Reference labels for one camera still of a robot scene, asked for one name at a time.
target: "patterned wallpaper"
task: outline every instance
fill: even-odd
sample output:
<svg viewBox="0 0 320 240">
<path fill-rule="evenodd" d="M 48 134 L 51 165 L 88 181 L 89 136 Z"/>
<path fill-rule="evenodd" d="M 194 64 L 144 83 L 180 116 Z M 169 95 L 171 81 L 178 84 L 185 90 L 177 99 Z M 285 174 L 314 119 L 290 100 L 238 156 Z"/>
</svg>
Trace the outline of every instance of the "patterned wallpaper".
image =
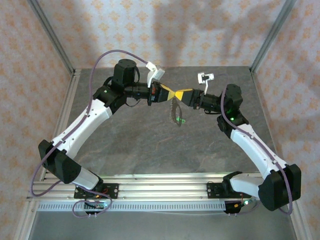
<svg viewBox="0 0 320 240">
<path fill-rule="evenodd" d="M 276 149 L 302 170 L 302 197 L 320 239 L 320 2 L 298 0 L 258 69 Z"/>
<path fill-rule="evenodd" d="M 0 4 L 0 239 L 15 234 L 29 181 L 50 139 L 69 74 L 26 0 Z"/>
<path fill-rule="evenodd" d="M 122 49 L 164 67 L 249 66 L 285 0 L 39 0 L 74 68 Z M 113 54 L 100 67 L 113 67 Z"/>
</svg>

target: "black cable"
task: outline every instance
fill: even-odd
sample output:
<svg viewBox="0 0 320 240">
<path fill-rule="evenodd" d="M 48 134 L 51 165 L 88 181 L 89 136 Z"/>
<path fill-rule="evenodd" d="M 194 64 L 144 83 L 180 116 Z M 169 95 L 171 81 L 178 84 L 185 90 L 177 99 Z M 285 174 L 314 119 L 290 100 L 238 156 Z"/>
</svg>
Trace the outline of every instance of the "black cable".
<svg viewBox="0 0 320 240">
<path fill-rule="evenodd" d="M 127 105 L 127 106 L 130 107 L 130 108 L 133 108 L 133 107 L 135 107 L 138 103 L 140 103 L 140 100 L 141 100 L 141 99 L 139 99 L 138 102 L 137 102 L 135 105 L 129 105 L 128 103 L 125 103 L 125 105 Z"/>
<path fill-rule="evenodd" d="M 104 86 L 107 86 L 108 83 L 110 83 L 110 81 L 111 81 L 112 79 L 113 79 L 113 76 L 108 77 L 108 78 L 104 81 L 103 85 L 104 85 Z"/>
<path fill-rule="evenodd" d="M 208 114 L 208 115 L 218 115 L 218 114 L 221 114 L 221 113 L 219 113 L 219 112 L 211 112 L 210 110 L 207 110 L 207 109 L 204 110 L 204 113 L 205 113 L 205 114 Z"/>
<path fill-rule="evenodd" d="M 199 110 L 200 110 L 201 104 L 202 104 L 202 102 L 203 102 L 203 100 L 204 100 L 204 96 L 205 96 L 205 92 L 202 92 L 202 93 L 201 93 L 201 96 L 200 96 Z"/>
<path fill-rule="evenodd" d="M 138 74 L 138 81 L 137 83 L 140 81 L 140 72 L 139 72 L 139 68 L 137 66 L 135 66 L 135 71 L 136 71 L 136 74 Z"/>
</svg>

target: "wire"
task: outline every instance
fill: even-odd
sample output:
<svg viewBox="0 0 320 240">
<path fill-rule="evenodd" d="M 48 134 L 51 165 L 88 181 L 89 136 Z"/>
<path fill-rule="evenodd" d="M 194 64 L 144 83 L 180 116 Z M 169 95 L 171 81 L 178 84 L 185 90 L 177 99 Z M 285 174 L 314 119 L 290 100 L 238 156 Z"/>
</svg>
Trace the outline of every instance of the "wire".
<svg viewBox="0 0 320 240">
<path fill-rule="evenodd" d="M 210 110 L 207 110 L 207 109 L 204 110 L 204 113 L 205 113 L 205 114 L 208 114 L 208 115 L 217 115 L 217 114 L 220 114 L 220 112 L 211 112 Z"/>
<path fill-rule="evenodd" d="M 115 50 L 110 50 L 110 51 L 107 51 L 105 53 L 103 53 L 101 56 L 98 57 L 98 59 L 95 61 L 95 64 L 91 70 L 91 73 L 90 73 L 90 77 L 89 77 L 89 103 L 88 103 L 88 106 L 87 106 L 87 109 L 86 109 L 86 114 L 83 116 L 83 118 L 79 121 L 79 123 L 69 132 L 67 133 L 62 139 L 61 141 L 57 142 L 57 144 L 55 146 L 53 146 L 53 148 L 43 157 L 43 159 L 41 160 L 41 162 L 36 166 L 35 170 L 34 170 L 34 173 L 32 175 L 32 178 L 31 178 L 31 181 L 30 181 L 30 186 L 29 186 L 29 192 L 30 194 L 33 196 L 33 197 L 41 197 L 43 195 L 45 195 L 46 193 L 48 193 L 51 189 L 53 189 L 57 184 L 59 184 L 61 182 L 61 180 L 55 182 L 54 184 L 52 184 L 47 190 L 39 193 L 39 194 L 36 194 L 34 193 L 34 189 L 33 189 L 33 185 L 34 185 L 34 182 L 35 182 L 35 179 L 36 179 L 36 175 L 39 171 L 39 169 L 41 168 L 41 166 L 44 164 L 44 162 L 48 159 L 48 157 L 60 146 L 60 144 L 62 144 L 68 137 L 70 137 L 83 123 L 84 121 L 86 120 L 87 116 L 89 116 L 89 112 L 90 112 L 90 109 L 91 109 L 91 105 L 92 105 L 92 101 L 93 101 L 93 89 L 92 89 L 92 82 L 93 82 L 93 79 L 94 79 L 94 73 L 95 73 L 95 69 L 99 63 L 99 61 L 106 55 L 108 54 L 111 54 L 111 53 L 124 53 L 124 54 L 128 54 L 138 60 L 140 60 L 141 62 L 143 62 L 144 64 L 147 64 L 148 62 L 143 60 L 142 58 L 132 54 L 131 52 L 128 52 L 128 51 L 124 51 L 124 50 L 120 50 L 120 49 L 115 49 Z M 89 193 L 92 193 L 94 191 L 92 190 L 89 190 L 89 189 L 86 189 L 86 188 L 82 188 L 84 189 L 85 191 L 89 192 Z M 112 200 L 109 196 L 107 195 L 103 195 L 107 198 L 110 199 L 111 203 L 112 203 Z M 79 202 L 81 201 L 78 201 L 76 202 L 74 205 L 73 205 L 73 208 L 72 208 L 72 211 L 74 210 L 75 208 L 75 205 L 78 204 Z"/>
<path fill-rule="evenodd" d="M 271 160 L 273 160 L 274 164 L 277 166 L 277 168 L 280 170 L 283 179 L 284 179 L 284 183 L 285 183 L 285 187 L 286 190 L 288 192 L 288 198 L 289 198 L 289 210 L 288 212 L 283 211 L 281 208 L 280 211 L 283 212 L 286 215 L 290 215 L 292 213 L 293 210 L 293 200 L 292 200 L 292 194 L 291 194 L 291 190 L 290 190 L 290 185 L 289 185 L 289 181 L 288 178 L 286 176 L 285 171 L 282 169 L 282 167 L 280 166 L 280 164 L 276 161 L 276 159 L 274 158 L 274 156 L 267 150 L 267 148 L 258 140 L 256 139 L 254 136 L 252 136 L 249 132 L 242 130 L 241 128 L 237 127 L 236 125 L 234 125 L 231 121 L 229 121 L 229 119 L 226 116 L 225 110 L 224 110 L 224 102 L 225 102 L 225 95 L 226 95 L 226 90 L 227 90 L 226 86 L 224 88 L 224 90 L 222 91 L 222 95 L 221 95 L 221 102 L 220 102 L 220 108 L 221 108 L 221 114 L 223 119 L 234 129 L 237 129 L 238 131 L 240 131 L 241 133 L 247 135 L 249 138 L 251 138 L 252 140 L 254 140 L 262 149 L 263 151 L 269 156 L 269 158 Z"/>
<path fill-rule="evenodd" d="M 112 79 L 113 79 L 113 76 L 108 77 L 108 78 L 105 80 L 105 82 L 104 82 L 103 85 L 107 86 Z"/>
<path fill-rule="evenodd" d="M 135 105 L 129 105 L 128 103 L 125 103 L 125 105 L 127 105 L 127 106 L 130 107 L 130 108 L 133 108 L 133 107 L 135 107 L 138 103 L 140 103 L 140 100 L 141 100 L 141 99 L 139 99 L 138 102 L 137 102 Z"/>
<path fill-rule="evenodd" d="M 87 189 L 87 188 L 85 188 L 85 187 L 82 187 L 82 186 L 78 186 L 78 187 L 81 188 L 81 189 L 83 189 L 83 190 L 85 190 L 85 191 L 88 192 L 88 193 L 92 193 L 92 194 L 104 196 L 104 197 L 106 197 L 106 198 L 108 198 L 108 199 L 110 200 L 110 203 L 108 204 L 108 206 L 107 206 L 105 209 L 103 209 L 102 211 L 94 214 L 95 217 L 97 217 L 97 216 L 100 215 L 100 214 L 105 213 L 109 208 L 111 208 L 112 203 L 113 203 L 113 200 L 112 200 L 112 198 L 111 198 L 110 196 L 108 196 L 108 195 L 106 195 L 106 194 L 104 194 L 104 193 L 101 193 L 101 192 L 89 190 L 89 189 Z M 103 201 L 88 201 L 88 200 L 79 200 L 79 201 L 77 201 L 77 202 L 72 206 L 72 214 L 73 214 L 76 218 L 85 219 L 85 218 L 90 218 L 90 217 L 91 217 L 91 214 L 89 214 L 89 215 L 78 215 L 78 214 L 76 214 L 76 212 L 75 212 L 75 207 L 76 207 L 76 205 L 79 204 L 79 203 L 102 204 L 102 203 L 104 203 L 104 202 L 103 202 Z"/>
<path fill-rule="evenodd" d="M 228 216 L 237 216 L 237 215 L 245 215 L 248 213 L 251 213 L 255 209 L 257 209 L 260 205 L 260 201 L 256 201 L 255 205 L 253 208 L 251 208 L 248 211 L 245 212 L 239 212 L 239 213 L 234 213 L 234 214 L 227 214 Z M 170 214 L 170 215 L 184 215 L 184 216 L 215 216 L 215 215 L 225 215 L 224 212 L 217 212 L 217 213 L 183 213 L 183 212 L 167 212 L 167 211 L 146 211 L 146 213 L 154 213 L 154 214 Z"/>
</svg>

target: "green led light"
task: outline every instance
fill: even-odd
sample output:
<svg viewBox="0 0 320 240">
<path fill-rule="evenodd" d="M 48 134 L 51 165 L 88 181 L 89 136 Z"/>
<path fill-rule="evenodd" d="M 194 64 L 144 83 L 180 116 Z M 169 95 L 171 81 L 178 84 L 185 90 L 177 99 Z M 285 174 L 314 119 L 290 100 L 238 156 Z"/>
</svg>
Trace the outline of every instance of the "green led light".
<svg viewBox="0 0 320 240">
<path fill-rule="evenodd" d="M 180 117 L 176 117 L 176 120 L 179 122 L 180 121 Z M 182 119 L 181 122 L 184 124 L 186 122 L 186 120 Z"/>
</svg>

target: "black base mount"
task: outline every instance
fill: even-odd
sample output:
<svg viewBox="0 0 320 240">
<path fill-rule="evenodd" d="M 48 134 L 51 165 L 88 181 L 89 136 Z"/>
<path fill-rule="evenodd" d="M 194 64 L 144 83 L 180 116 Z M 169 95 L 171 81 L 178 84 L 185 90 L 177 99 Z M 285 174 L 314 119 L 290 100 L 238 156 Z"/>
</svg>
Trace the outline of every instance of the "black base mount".
<svg viewBox="0 0 320 240">
<path fill-rule="evenodd" d="M 238 199 L 251 198 L 250 195 L 237 192 L 232 189 L 230 179 L 238 174 L 242 174 L 241 171 L 235 171 L 223 177 L 222 182 L 208 182 L 206 184 L 206 192 L 208 195 L 208 199 Z"/>
<path fill-rule="evenodd" d="M 100 192 L 108 195 L 112 199 L 117 199 L 119 195 L 119 184 L 118 183 L 103 183 Z M 105 196 L 92 194 L 83 190 L 80 187 L 76 187 L 74 191 L 74 199 L 106 199 Z"/>
</svg>

